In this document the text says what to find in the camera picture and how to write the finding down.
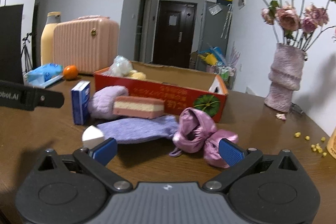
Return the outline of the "white wedge makeup sponge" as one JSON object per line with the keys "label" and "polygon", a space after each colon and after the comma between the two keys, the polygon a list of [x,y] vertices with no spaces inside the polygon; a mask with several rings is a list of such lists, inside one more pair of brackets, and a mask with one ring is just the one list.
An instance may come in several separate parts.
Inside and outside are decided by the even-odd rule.
{"label": "white wedge makeup sponge", "polygon": [[103,132],[95,127],[89,126],[86,128],[81,136],[84,148],[92,149],[105,140]]}

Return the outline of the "clear plastic bundle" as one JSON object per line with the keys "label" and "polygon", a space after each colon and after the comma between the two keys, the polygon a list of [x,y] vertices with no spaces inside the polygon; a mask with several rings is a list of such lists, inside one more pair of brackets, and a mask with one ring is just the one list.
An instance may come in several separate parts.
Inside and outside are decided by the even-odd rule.
{"label": "clear plastic bundle", "polygon": [[131,62],[123,57],[123,56],[116,56],[113,61],[113,64],[108,68],[107,71],[103,73],[106,76],[112,77],[124,77],[127,76],[133,70],[133,66]]}

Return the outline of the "blue tissue pack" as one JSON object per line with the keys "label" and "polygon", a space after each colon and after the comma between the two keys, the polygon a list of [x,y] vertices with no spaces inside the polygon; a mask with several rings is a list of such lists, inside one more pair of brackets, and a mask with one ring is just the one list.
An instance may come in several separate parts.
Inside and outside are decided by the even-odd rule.
{"label": "blue tissue pack", "polygon": [[26,83],[35,88],[45,89],[63,78],[63,66],[49,63],[25,74]]}

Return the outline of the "lilac rolled towel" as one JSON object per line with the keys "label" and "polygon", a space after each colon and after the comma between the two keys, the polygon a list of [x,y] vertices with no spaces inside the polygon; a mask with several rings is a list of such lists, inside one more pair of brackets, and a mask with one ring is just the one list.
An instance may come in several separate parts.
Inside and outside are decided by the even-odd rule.
{"label": "lilac rolled towel", "polygon": [[113,114],[114,102],[118,96],[128,96],[124,86],[108,86],[97,91],[88,102],[88,112],[93,119],[114,120],[118,115]]}

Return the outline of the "orange fruit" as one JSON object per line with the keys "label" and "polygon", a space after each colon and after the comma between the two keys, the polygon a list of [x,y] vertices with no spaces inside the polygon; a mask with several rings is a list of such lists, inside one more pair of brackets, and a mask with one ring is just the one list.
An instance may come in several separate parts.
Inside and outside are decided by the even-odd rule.
{"label": "orange fruit", "polygon": [[63,77],[67,81],[75,80],[78,74],[79,71],[75,65],[68,65],[63,69]]}

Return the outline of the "blue and white small box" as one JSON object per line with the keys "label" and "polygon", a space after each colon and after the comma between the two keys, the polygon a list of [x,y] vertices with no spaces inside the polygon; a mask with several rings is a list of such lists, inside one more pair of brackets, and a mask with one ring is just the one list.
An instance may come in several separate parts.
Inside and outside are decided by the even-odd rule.
{"label": "blue and white small box", "polygon": [[72,116],[76,125],[84,125],[89,116],[90,82],[80,81],[71,89]]}

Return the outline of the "pink and cream layered sponge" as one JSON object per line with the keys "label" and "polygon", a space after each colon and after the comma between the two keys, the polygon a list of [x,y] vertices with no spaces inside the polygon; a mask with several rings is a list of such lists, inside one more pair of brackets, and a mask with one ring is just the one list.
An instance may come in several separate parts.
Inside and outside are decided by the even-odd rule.
{"label": "pink and cream layered sponge", "polygon": [[155,98],[118,96],[113,104],[113,114],[134,118],[158,118],[164,110],[164,101]]}

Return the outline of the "black paper bag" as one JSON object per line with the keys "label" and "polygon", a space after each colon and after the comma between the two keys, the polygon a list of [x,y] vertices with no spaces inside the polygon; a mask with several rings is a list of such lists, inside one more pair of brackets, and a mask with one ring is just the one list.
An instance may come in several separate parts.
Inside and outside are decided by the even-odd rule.
{"label": "black paper bag", "polygon": [[0,73],[1,80],[23,83],[21,28],[23,5],[1,6]]}

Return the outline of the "purple woven pouch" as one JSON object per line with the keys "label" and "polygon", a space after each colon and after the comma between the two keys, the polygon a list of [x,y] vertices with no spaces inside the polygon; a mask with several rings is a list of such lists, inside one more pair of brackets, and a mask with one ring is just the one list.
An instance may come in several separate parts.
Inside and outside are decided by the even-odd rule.
{"label": "purple woven pouch", "polygon": [[154,119],[122,118],[98,124],[104,137],[114,138],[117,144],[138,144],[160,138],[171,139],[179,129],[175,116],[164,115]]}

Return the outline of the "yellow thermos bottle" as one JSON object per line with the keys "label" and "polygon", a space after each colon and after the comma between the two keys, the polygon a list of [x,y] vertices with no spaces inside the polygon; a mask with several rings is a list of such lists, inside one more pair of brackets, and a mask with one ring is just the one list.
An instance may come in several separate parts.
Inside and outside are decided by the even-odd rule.
{"label": "yellow thermos bottle", "polygon": [[60,23],[60,19],[60,11],[47,14],[46,25],[41,36],[41,65],[53,63],[54,30]]}

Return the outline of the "orange cardboard box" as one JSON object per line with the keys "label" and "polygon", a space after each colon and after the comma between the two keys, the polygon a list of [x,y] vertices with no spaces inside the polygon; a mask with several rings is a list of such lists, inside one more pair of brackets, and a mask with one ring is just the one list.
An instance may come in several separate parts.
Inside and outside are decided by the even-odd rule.
{"label": "orange cardboard box", "polygon": [[107,75],[108,68],[94,73],[95,90],[120,85],[130,96],[165,101],[167,114],[180,115],[188,107],[207,113],[220,122],[228,90],[219,75],[192,69],[132,62],[133,68],[146,75],[145,80]]}

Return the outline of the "pink ribbed suitcase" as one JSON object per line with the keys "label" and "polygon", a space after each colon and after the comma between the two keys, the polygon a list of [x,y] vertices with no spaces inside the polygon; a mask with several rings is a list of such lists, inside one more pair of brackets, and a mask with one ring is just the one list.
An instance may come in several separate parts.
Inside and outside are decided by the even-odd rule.
{"label": "pink ribbed suitcase", "polygon": [[54,29],[53,62],[74,65],[92,75],[112,65],[117,56],[119,24],[107,16],[82,16]]}

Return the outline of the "pink textured vase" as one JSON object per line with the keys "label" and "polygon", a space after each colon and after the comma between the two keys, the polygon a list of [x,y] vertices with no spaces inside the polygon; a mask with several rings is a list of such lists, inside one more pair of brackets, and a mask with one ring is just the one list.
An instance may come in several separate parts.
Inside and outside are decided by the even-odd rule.
{"label": "pink textured vase", "polygon": [[306,54],[294,46],[278,43],[268,79],[271,81],[264,104],[273,110],[287,113],[293,92],[300,89]]}

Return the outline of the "dark wooden door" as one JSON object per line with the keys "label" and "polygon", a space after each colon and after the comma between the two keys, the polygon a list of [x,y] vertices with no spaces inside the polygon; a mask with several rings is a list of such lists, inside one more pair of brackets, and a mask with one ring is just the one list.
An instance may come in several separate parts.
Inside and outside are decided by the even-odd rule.
{"label": "dark wooden door", "polygon": [[196,15],[196,3],[159,1],[153,64],[189,67]]}

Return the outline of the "pink satin drawstring bag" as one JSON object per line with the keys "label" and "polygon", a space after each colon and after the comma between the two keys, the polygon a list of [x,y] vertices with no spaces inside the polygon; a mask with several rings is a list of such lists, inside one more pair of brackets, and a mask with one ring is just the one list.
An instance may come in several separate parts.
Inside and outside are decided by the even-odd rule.
{"label": "pink satin drawstring bag", "polygon": [[234,132],[218,129],[213,119],[202,110],[186,108],[179,117],[179,128],[173,136],[175,149],[170,156],[203,151],[207,164],[226,169],[229,165],[219,155],[219,142],[223,138],[232,143],[239,139]]}

